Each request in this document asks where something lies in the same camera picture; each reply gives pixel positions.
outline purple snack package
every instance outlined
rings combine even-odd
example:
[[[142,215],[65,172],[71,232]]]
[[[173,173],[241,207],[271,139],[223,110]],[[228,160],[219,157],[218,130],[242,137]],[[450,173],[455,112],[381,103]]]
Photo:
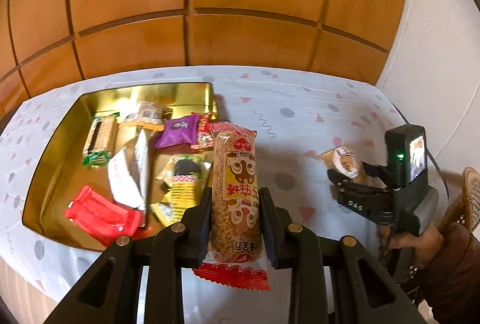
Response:
[[[179,144],[197,143],[198,114],[186,115],[178,119],[170,119],[165,123],[162,137],[155,147],[171,147]]]

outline table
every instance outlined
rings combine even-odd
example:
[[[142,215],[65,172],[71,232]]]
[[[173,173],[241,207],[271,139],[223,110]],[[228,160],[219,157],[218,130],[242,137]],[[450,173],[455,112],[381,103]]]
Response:
[[[318,235],[332,239],[353,235],[371,253],[377,253],[375,225],[337,204],[318,155],[344,144],[361,160],[384,164],[385,131],[404,123],[388,98],[369,84],[304,71],[193,66],[89,79],[51,90],[20,106],[0,135],[0,255],[6,263],[60,301],[98,257],[98,253],[48,240],[21,223],[28,187],[44,147],[81,94],[137,84],[198,81],[213,84],[220,118],[258,131],[259,186],[270,188],[276,206],[286,208],[293,221]],[[440,193],[438,219],[445,212],[447,198],[432,166],[429,183]],[[330,289],[328,272],[326,277]],[[286,322],[290,271],[271,270],[269,281],[271,292],[237,290],[183,269],[185,321]],[[332,309],[331,292],[328,295]]]

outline gold tin box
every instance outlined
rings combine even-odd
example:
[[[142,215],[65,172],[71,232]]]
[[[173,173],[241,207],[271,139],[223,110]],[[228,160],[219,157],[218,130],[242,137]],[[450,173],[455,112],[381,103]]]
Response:
[[[51,240],[71,247],[103,251],[105,247],[67,220],[63,214],[70,201],[84,185],[112,200],[106,167],[87,168],[82,165],[82,149],[92,118],[120,112],[118,122],[138,101],[159,103],[172,109],[171,117],[181,118],[190,113],[217,113],[212,86],[209,83],[166,83],[106,89],[80,96],[68,110],[40,158],[28,189],[22,223],[27,228]],[[127,147],[131,157],[136,127],[119,128],[115,153]],[[150,185],[147,202],[158,202],[165,192],[155,177],[176,153],[190,153],[188,144],[150,152]],[[162,224],[150,211],[145,228],[139,228],[134,239],[157,234]]]

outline cartoon face print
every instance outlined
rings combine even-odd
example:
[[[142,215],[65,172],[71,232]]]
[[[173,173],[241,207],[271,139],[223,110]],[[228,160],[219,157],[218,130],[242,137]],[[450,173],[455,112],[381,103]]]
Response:
[[[226,164],[235,175],[237,182],[253,184],[255,180],[255,157],[253,155],[241,156],[230,152],[226,158]]]
[[[230,219],[239,232],[243,233],[253,228],[258,220],[258,203],[248,199],[230,199],[226,202]]]

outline metal rivet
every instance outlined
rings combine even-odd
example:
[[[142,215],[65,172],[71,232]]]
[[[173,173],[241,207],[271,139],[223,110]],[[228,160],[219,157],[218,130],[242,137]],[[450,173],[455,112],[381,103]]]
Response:
[[[289,225],[289,231],[292,233],[299,233],[303,230],[303,226],[301,226],[299,223],[291,223]]]
[[[185,230],[185,226],[183,223],[175,223],[171,226],[171,229],[172,229],[172,232],[180,233]]]
[[[117,245],[123,247],[124,245],[127,245],[130,243],[130,238],[128,236],[120,236],[117,238]]]
[[[342,241],[343,241],[343,244],[345,244],[348,247],[354,247],[357,245],[357,239],[352,236],[345,236]]]

